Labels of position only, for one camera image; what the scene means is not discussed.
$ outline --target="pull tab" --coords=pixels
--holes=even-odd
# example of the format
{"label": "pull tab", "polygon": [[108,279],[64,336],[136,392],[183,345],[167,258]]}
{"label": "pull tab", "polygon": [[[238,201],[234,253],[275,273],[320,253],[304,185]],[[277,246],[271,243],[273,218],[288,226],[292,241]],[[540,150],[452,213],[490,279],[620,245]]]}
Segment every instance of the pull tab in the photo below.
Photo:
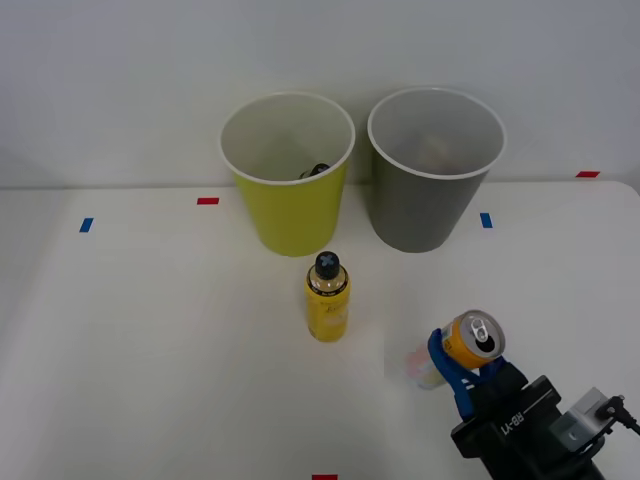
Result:
{"label": "pull tab", "polygon": [[481,318],[476,317],[471,321],[471,330],[473,330],[473,335],[479,342],[484,343],[489,340],[489,332]]}

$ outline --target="can lid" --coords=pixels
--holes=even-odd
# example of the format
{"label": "can lid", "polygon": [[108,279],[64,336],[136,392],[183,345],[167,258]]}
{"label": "can lid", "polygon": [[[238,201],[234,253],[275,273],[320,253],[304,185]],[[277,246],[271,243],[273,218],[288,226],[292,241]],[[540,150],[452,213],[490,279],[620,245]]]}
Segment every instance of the can lid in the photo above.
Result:
{"label": "can lid", "polygon": [[497,358],[504,352],[505,339],[500,324],[482,310],[469,310],[464,314],[460,333],[465,344],[479,357]]}
{"label": "can lid", "polygon": [[322,252],[316,257],[316,275],[331,280],[340,273],[340,259],[333,252]]}

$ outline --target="white table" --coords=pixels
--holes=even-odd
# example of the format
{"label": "white table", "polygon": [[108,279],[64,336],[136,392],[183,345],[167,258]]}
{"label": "white table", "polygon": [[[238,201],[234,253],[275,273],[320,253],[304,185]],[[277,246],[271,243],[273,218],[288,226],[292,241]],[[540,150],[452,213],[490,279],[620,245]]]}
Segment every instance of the white table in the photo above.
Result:
{"label": "white table", "polygon": [[[562,408],[596,385],[640,415],[633,190],[483,185],[419,255],[382,243],[361,197],[346,188],[328,246],[353,292],[347,335],[325,345],[304,322],[313,258],[262,247],[233,188],[0,192],[0,478],[489,478],[449,438],[450,389],[399,367],[469,308]],[[636,478],[640,442],[620,427],[596,458]]]}

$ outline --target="yellow cup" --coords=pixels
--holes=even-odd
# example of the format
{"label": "yellow cup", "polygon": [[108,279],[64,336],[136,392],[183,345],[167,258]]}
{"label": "yellow cup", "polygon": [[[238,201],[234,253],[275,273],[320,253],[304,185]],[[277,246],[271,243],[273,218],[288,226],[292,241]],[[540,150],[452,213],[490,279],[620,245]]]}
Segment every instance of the yellow cup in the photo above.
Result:
{"label": "yellow cup", "polygon": [[[220,151],[267,248],[297,257],[331,240],[354,143],[347,112],[315,94],[276,93],[231,115]],[[300,178],[318,163],[330,168]]]}

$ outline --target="orange can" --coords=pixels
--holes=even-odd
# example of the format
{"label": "orange can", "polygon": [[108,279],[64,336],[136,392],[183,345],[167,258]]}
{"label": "orange can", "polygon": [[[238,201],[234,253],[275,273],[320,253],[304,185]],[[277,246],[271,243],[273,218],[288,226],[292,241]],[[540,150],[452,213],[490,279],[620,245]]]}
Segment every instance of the orange can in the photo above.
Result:
{"label": "orange can", "polygon": [[[464,368],[474,370],[502,355],[504,333],[488,313],[469,310],[442,328],[442,347]],[[406,367],[409,377],[422,388],[431,390],[447,383],[431,360],[427,342],[408,355]]]}

